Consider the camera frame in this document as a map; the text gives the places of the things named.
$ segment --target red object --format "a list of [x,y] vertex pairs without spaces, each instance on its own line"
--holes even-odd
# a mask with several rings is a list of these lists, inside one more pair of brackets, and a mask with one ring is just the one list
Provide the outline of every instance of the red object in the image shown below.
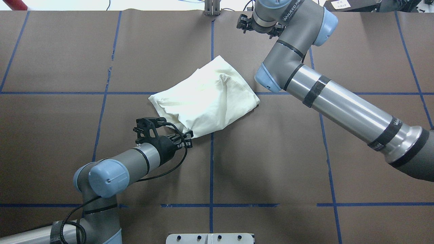
[[3,0],[12,10],[27,10],[27,5],[22,0]]

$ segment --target crumpled fabric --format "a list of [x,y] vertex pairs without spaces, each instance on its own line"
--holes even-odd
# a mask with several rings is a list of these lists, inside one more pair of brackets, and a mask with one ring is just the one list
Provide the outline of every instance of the crumpled fabric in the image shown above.
[[157,113],[194,137],[222,130],[260,102],[242,76],[221,56],[172,88],[151,95]]

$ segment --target metal bracket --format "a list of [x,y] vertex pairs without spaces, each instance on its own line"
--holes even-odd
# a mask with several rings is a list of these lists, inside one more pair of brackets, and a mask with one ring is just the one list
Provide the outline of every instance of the metal bracket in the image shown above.
[[220,0],[205,0],[205,15],[220,15]]
[[170,234],[166,244],[255,244],[249,233]]

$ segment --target table surface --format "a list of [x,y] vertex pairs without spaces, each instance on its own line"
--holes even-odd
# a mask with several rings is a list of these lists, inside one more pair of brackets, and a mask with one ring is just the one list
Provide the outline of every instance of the table surface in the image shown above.
[[[208,232],[255,233],[257,243],[433,243],[434,184],[255,83],[276,38],[243,34],[239,14],[0,12],[0,236],[63,219],[81,201],[76,169],[134,147],[135,119],[157,116],[148,97],[221,55],[261,103],[194,139],[178,170],[118,195],[124,243]],[[434,15],[335,14],[338,28],[305,64],[429,129]]]

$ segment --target white label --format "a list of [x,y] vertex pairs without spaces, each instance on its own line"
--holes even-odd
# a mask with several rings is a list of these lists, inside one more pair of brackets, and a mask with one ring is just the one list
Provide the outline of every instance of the white label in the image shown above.
[[351,7],[347,0],[339,0],[332,2],[332,5],[335,9],[346,9]]

